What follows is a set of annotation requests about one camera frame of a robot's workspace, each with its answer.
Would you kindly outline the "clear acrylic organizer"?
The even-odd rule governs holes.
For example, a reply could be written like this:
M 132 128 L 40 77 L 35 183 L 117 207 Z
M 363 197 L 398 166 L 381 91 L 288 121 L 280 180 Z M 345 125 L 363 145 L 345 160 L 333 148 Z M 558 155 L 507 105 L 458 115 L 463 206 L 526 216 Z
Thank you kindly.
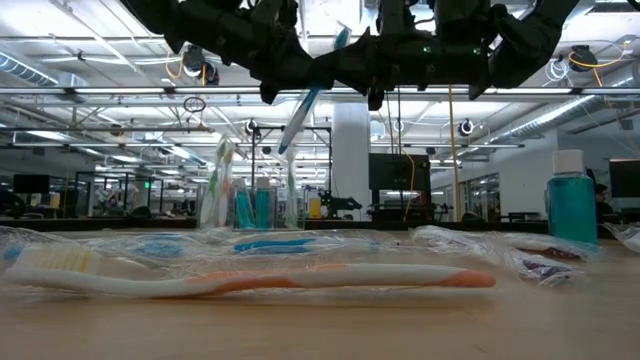
M 200 210 L 201 204 L 203 201 L 204 192 L 207 190 L 208 184 L 200 184 L 196 190 L 196 220 L 197 227 L 200 228 Z M 235 197 L 236 197 L 236 189 L 234 183 L 230 185 L 230 193 L 229 193 L 229 204 L 228 204 L 228 216 L 226 227 L 219 227 L 217 225 L 217 217 L 218 217 L 218 201 L 219 201 L 219 190 L 215 190 L 215 198 L 214 198 L 214 208 L 212 212 L 212 220 L 209 222 L 208 226 L 204 229 L 213 229 L 213 228 L 221 228 L 233 231 L 275 231 L 275 230 L 295 230 L 289 229 L 285 226 L 285 206 L 287 201 L 287 190 L 284 186 L 272 186 L 270 187 L 270 227 L 268 229 L 259 229 L 256 223 L 256 188 L 251 186 L 246 186 L 247 190 L 251 197 L 251 204 L 253 208 L 253 214 L 255 219 L 255 228 L 254 229 L 240 229 L 237 225 L 236 221 L 236 210 L 235 210 Z M 298 217 L 298 225 L 299 228 L 302 228 L 304 225 L 304 217 L 302 216 L 302 211 L 299 211 Z

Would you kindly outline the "black screen panel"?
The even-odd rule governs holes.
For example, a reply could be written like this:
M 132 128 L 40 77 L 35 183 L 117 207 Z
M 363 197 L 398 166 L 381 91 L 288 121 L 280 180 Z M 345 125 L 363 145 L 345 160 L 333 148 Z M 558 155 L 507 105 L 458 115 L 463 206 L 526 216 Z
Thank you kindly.
M 431 163 L 427 155 L 369 154 L 368 213 L 373 222 L 432 220 Z

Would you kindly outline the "purple white toothbrush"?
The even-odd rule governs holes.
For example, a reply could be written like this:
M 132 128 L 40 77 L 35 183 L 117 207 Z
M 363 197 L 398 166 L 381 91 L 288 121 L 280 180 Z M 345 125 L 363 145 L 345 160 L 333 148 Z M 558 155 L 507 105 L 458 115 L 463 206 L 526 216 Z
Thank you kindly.
M 518 232 L 469 232 L 434 225 L 412 230 L 415 244 L 445 250 L 469 250 L 475 254 L 497 254 L 507 250 L 528 251 L 559 259 L 589 260 L 597 255 L 599 246 L 573 242 L 549 235 Z
M 606 223 L 604 227 L 628 249 L 640 253 L 640 222 L 632 224 Z
M 578 266 L 568 263 L 570 260 L 580 259 L 559 259 L 548 255 L 520 250 L 507 250 L 506 252 L 498 252 L 497 254 L 489 253 L 488 255 L 478 255 L 469 250 L 445 250 L 415 244 L 412 239 L 411 242 L 414 245 L 428 249 L 432 253 L 465 256 L 489 263 L 540 286 L 551 287 L 586 277 L 585 272 Z

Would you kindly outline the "white building column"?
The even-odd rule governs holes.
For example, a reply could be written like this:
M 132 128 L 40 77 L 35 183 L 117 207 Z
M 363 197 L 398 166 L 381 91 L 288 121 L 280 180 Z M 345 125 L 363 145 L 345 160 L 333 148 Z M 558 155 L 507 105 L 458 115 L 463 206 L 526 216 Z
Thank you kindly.
M 337 103 L 332 118 L 332 163 L 336 197 L 353 198 L 360 210 L 347 211 L 364 220 L 370 205 L 370 113 L 366 103 Z

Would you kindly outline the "orange white toothbrush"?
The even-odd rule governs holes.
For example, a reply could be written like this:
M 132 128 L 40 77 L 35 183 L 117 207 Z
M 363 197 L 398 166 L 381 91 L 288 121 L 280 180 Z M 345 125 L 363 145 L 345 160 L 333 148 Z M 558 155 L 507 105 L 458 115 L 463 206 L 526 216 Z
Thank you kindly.
M 230 178 L 231 178 L 231 163 L 233 161 L 234 146 L 227 144 L 225 147 L 225 153 L 222 158 L 222 166 L 220 176 L 221 179 L 218 182 L 219 185 L 219 201 L 218 201 L 218 217 L 217 225 L 219 227 L 226 227 L 228 216 L 228 204 L 230 193 Z
M 360 286 L 491 288 L 488 273 L 420 264 L 330 264 L 291 270 L 213 272 L 169 280 L 101 275 L 103 257 L 82 246 L 41 245 L 21 250 L 3 277 L 14 284 L 136 298 L 213 296 L 254 289 Z

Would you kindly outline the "person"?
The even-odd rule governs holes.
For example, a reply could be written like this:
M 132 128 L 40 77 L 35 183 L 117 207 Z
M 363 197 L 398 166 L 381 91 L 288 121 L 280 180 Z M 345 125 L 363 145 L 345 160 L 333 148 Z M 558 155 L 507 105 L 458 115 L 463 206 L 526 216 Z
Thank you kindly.
M 612 223 L 617 220 L 613 207 L 607 201 L 608 187 L 603 184 L 596 184 L 595 192 L 595 209 L 596 220 L 598 224 Z

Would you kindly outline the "silver ventilation duct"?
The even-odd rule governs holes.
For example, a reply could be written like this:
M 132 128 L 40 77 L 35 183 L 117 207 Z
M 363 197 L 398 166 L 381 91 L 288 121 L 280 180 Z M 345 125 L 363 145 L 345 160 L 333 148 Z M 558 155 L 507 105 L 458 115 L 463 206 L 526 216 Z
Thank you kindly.
M 54 77 L 21 62 L 5 52 L 0 52 L 0 72 L 13 75 L 35 86 L 50 87 L 58 85 L 58 80 Z
M 616 103 L 625 102 L 640 102 L 640 95 L 577 96 L 563 103 L 545 105 L 499 129 L 484 140 L 483 144 L 501 144 L 512 138 L 530 138 L 588 114 L 610 109 Z

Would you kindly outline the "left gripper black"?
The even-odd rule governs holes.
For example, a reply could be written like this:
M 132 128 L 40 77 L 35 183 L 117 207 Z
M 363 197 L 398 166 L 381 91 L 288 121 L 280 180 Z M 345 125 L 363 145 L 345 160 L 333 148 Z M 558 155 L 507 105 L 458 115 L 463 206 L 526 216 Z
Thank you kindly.
M 334 79 L 300 45 L 294 0 L 185 0 L 172 9 L 172 34 L 239 65 L 271 64 L 259 86 L 272 105 L 282 90 L 331 89 Z

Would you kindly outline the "teal mouthwash bottle white cap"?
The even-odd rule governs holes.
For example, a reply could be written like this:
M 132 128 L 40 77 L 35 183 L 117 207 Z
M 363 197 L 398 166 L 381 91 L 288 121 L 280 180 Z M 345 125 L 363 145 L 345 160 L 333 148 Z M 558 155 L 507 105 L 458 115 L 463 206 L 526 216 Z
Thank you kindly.
M 546 204 L 552 236 L 580 244 L 598 244 L 594 181 L 586 174 L 581 150 L 553 153 Z
M 270 184 L 268 177 L 260 177 L 256 182 L 256 223 L 259 229 L 270 227 Z
M 240 229 L 254 229 L 255 219 L 246 183 L 243 179 L 236 179 L 234 186 L 236 189 L 235 210 L 237 225 Z

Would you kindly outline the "black aluminium table frame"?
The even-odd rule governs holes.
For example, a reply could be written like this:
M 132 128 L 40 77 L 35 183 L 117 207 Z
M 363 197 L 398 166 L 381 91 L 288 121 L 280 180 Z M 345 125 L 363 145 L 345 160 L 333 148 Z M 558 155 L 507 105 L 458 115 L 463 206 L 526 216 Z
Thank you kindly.
M 339 220 L 310 220 L 303 225 L 305 230 L 328 229 L 370 229 L 379 231 L 404 231 L 432 222 L 365 222 Z M 41 232 L 96 231 L 102 229 L 195 229 L 196 220 L 185 219 L 133 219 L 133 218 L 92 218 L 92 219 L 0 219 L 0 226 L 27 228 Z M 470 232 L 522 232 L 547 234 L 548 226 L 542 222 L 486 223 L 486 222 L 436 222 L 435 226 Z

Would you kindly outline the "black computer monitor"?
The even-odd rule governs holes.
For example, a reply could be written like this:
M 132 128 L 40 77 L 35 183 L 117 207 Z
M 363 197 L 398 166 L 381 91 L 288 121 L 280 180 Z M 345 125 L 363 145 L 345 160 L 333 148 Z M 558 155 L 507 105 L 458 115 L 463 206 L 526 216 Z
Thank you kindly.
M 13 191 L 18 194 L 45 194 L 50 189 L 50 176 L 46 174 L 15 174 Z
M 640 198 L 640 160 L 612 159 L 609 174 L 614 198 Z

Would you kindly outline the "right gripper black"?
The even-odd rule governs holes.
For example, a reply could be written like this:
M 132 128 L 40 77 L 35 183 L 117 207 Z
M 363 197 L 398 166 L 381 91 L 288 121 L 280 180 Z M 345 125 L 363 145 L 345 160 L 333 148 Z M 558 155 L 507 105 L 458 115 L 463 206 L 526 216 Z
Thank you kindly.
M 476 86 L 488 74 L 488 43 L 495 38 L 490 0 L 425 0 L 432 31 L 420 30 L 411 12 L 418 0 L 380 0 L 376 30 L 355 43 L 313 60 L 313 85 L 339 82 L 382 106 L 385 93 L 401 86 Z

